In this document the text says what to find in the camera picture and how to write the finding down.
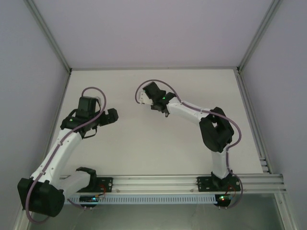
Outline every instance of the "mounting plate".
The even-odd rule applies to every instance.
[[[228,185],[232,185],[237,192],[241,191],[239,180],[234,176],[230,177],[227,185],[223,188],[220,188],[220,189],[217,188],[213,184],[211,176],[199,176],[199,177],[197,177],[196,184],[198,186],[199,192],[226,192]]]
[[[101,185],[106,188],[106,193],[111,193],[113,187],[113,177],[97,177],[94,189],[83,188],[79,190],[78,193],[103,193],[104,189]]]

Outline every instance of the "cable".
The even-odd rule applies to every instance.
[[[232,198],[234,198],[234,197],[236,196],[236,189],[235,189],[235,187],[234,187],[232,184],[230,184],[230,185],[227,187],[227,191],[226,191],[226,193],[225,193],[224,195],[227,195],[227,193],[229,192],[229,189],[230,189],[230,188],[232,188],[233,191],[235,192],[235,194],[232,196]]]
[[[46,165],[44,166],[42,172],[38,175],[38,177],[37,177],[37,178],[34,180],[34,182],[32,183],[32,185],[31,185],[31,187],[30,187],[30,189],[29,189],[29,191],[28,191],[27,198],[26,198],[26,200],[25,200],[25,213],[26,213],[26,215],[27,215],[29,221],[32,222],[32,223],[35,223],[35,224],[42,224],[42,223],[45,223],[45,222],[48,220],[48,218],[49,218],[49,217],[47,217],[47,218],[44,219],[43,221],[36,221],[36,220],[34,220],[34,219],[31,217],[31,214],[30,214],[30,211],[29,211],[30,196],[31,196],[31,193],[32,193],[32,191],[33,191],[35,185],[37,184],[38,180],[39,180],[39,179],[42,177],[42,175],[45,173],[46,169],[47,169],[48,166],[50,165],[50,163],[51,163],[52,159],[54,158],[55,154],[57,153],[57,151],[59,150],[59,148],[62,146],[64,140],[65,140],[71,133],[73,133],[74,131],[76,131],[76,130],[78,130],[79,128],[82,128],[82,127],[84,127],[84,126],[86,126],[86,125],[92,123],[92,122],[95,121],[96,119],[98,119],[98,118],[100,117],[100,115],[103,113],[103,111],[105,110],[105,108],[106,108],[106,95],[104,94],[104,92],[102,92],[101,89],[99,89],[99,88],[97,88],[97,87],[91,86],[91,87],[85,88],[85,89],[82,91],[81,96],[83,96],[84,93],[85,93],[87,90],[89,90],[89,89],[97,90],[97,91],[99,91],[99,92],[102,94],[102,96],[103,96],[103,98],[104,98],[104,106],[102,107],[102,109],[100,110],[100,113],[99,113],[96,117],[94,117],[93,119],[89,120],[88,122],[85,122],[85,123],[82,124],[82,125],[77,126],[77,127],[74,128],[74,129],[72,129],[70,132],[68,132],[68,133],[60,140],[59,144],[58,144],[58,145],[56,146],[56,148],[53,150],[53,152],[52,152],[50,158],[48,159]]]
[[[135,95],[134,95],[134,99],[135,99],[136,103],[140,104],[140,102],[139,102],[138,99],[137,99],[137,94],[138,94],[139,89],[140,89],[145,83],[152,82],[152,81],[160,82],[160,83],[162,83],[162,84],[168,86],[168,87],[173,91],[173,93],[175,94],[175,96],[177,97],[177,99],[180,101],[180,103],[183,104],[184,106],[186,106],[187,108],[192,109],[192,110],[197,111],[197,112],[212,114],[212,115],[214,115],[214,116],[221,117],[221,118],[223,118],[223,119],[229,121],[231,124],[233,124],[233,125],[236,127],[236,129],[238,130],[239,137],[238,137],[238,140],[237,140],[235,143],[233,143],[233,144],[229,145],[228,147],[226,147],[226,166],[227,166],[228,172],[239,180],[239,183],[240,183],[240,186],[241,186],[241,193],[240,193],[239,199],[238,199],[234,204],[228,206],[227,208],[232,208],[232,207],[237,206],[237,204],[241,201],[242,196],[243,196],[243,184],[242,184],[241,179],[240,179],[236,174],[234,174],[234,173],[232,172],[232,170],[230,169],[230,167],[229,167],[229,154],[228,154],[228,152],[229,152],[229,149],[230,149],[230,148],[236,146],[236,145],[241,141],[241,139],[242,139],[242,132],[241,132],[240,127],[239,127],[232,119],[230,119],[230,118],[228,118],[228,117],[226,117],[226,116],[223,116],[223,115],[221,115],[221,114],[218,114],[218,113],[215,113],[215,112],[211,112],[211,111],[208,111],[208,110],[202,110],[202,109],[193,107],[193,106],[191,106],[191,105],[189,105],[189,104],[186,104],[184,101],[182,101],[182,100],[180,99],[178,93],[176,92],[176,90],[175,90],[172,86],[170,86],[169,84],[167,84],[165,81],[162,81],[162,80],[159,80],[159,79],[150,79],[150,80],[146,80],[146,81],[144,81],[141,85],[138,86],[138,88],[137,88],[137,90],[136,90],[136,92],[135,92]]]
[[[99,186],[100,186],[101,188],[103,188],[104,193],[99,194],[98,197],[104,195],[104,199],[105,199],[105,198],[106,198],[106,187],[105,187],[103,184],[100,184]]]

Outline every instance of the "metal frame bar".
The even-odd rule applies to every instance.
[[[287,193],[276,193],[275,199],[284,228],[286,230],[299,230],[297,220],[293,215],[294,211],[289,199],[289,195]]]
[[[240,89],[241,97],[243,100],[243,104],[248,116],[248,121],[252,130],[252,134],[254,137],[254,141],[256,143],[256,147],[260,156],[264,157],[267,162],[267,166],[270,173],[274,172],[274,168],[270,163],[270,157],[267,153],[267,149],[265,147],[265,142],[263,136],[260,131],[259,124],[256,119],[255,111],[252,106],[250,96],[248,94],[248,90],[246,88],[244,78],[242,77],[242,73],[239,74],[238,71],[235,71],[236,80],[238,83],[238,87]],[[287,193],[275,193],[275,200],[277,204],[277,208],[281,215],[281,221],[283,222],[284,228],[286,230],[298,230],[298,223],[294,215],[294,209],[292,208],[292,204],[290,198]]]
[[[248,61],[250,60],[251,56],[253,55],[255,49],[257,48],[260,40],[262,39],[263,35],[265,34],[267,28],[269,27],[273,17],[278,11],[283,0],[272,0],[270,7],[268,8],[267,12],[265,13],[264,18],[262,19],[259,28],[257,29],[251,43],[248,46],[248,49],[243,56],[240,64],[239,64],[239,73],[242,73],[247,65]]]
[[[50,146],[52,144],[52,137],[54,136],[54,132],[56,130],[56,126],[57,126],[58,119],[59,119],[59,114],[61,112],[61,108],[62,108],[62,105],[63,105],[63,102],[64,102],[64,98],[65,98],[65,95],[66,95],[66,91],[67,91],[67,87],[68,87],[68,83],[69,83],[70,79],[71,79],[71,71],[67,75],[67,80],[66,80],[66,83],[65,83],[65,87],[62,89],[62,92],[61,92],[61,98],[60,98],[59,104],[58,104],[58,106],[56,108],[56,111],[55,111],[55,114],[54,114],[54,119],[52,121],[51,129],[50,129],[50,132],[49,132],[49,137],[50,138],[49,138],[48,143],[46,144],[46,147],[44,149],[44,154],[43,154],[42,161],[47,156],[48,151],[50,149]]]
[[[23,207],[20,205],[15,224],[12,230],[25,230],[30,226],[30,221],[28,220]]]
[[[233,69],[236,66],[211,66],[211,67],[106,67],[106,68],[72,68],[72,71],[98,71],[98,70],[165,70],[165,69]]]
[[[199,192],[197,177],[203,175],[165,176],[114,176],[112,192],[119,195],[144,194],[224,194],[224,192]],[[241,174],[244,193],[285,193],[283,176],[280,174]]]
[[[68,62],[66,61],[61,49],[59,48],[59,45],[57,44],[56,40],[54,39],[52,33],[48,29],[47,24],[45,23],[42,15],[38,11],[37,6],[32,0],[24,0],[24,3],[28,7],[29,11],[31,12],[32,16],[34,17],[38,27],[43,32],[45,38],[47,39],[48,43],[50,44],[51,48],[53,49],[54,53],[64,66],[65,70],[70,73],[71,68],[69,67]]]
[[[263,136],[261,134],[260,128],[259,128],[259,123],[257,121],[256,115],[255,115],[255,110],[253,108],[252,102],[250,100],[250,96],[248,94],[248,90],[246,88],[244,78],[242,77],[241,74],[238,73],[238,71],[235,71],[235,76],[236,76],[236,81],[238,83],[238,87],[241,93],[243,105],[248,117],[249,125],[254,137],[254,141],[256,144],[256,148],[258,151],[258,154],[260,157],[265,158],[269,172],[273,172],[272,164],[270,163],[270,157],[268,156],[267,149],[265,147],[265,142],[263,139]]]

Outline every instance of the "black mounting bracket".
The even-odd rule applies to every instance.
[[[111,193],[113,187],[113,177],[97,177],[96,182],[92,188],[82,188],[78,193]]]
[[[219,185],[217,185],[216,178],[213,176],[199,176],[196,184],[199,192],[226,192],[229,185],[233,186],[237,192],[241,191],[239,180],[231,174],[224,181],[220,179]]]

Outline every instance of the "light purple wall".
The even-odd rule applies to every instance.
[[[42,161],[67,73],[22,0],[0,1],[0,229],[12,229],[17,184]]]
[[[285,0],[243,73],[275,173],[307,226],[307,1]]]
[[[272,0],[34,0],[73,68],[237,66]]]

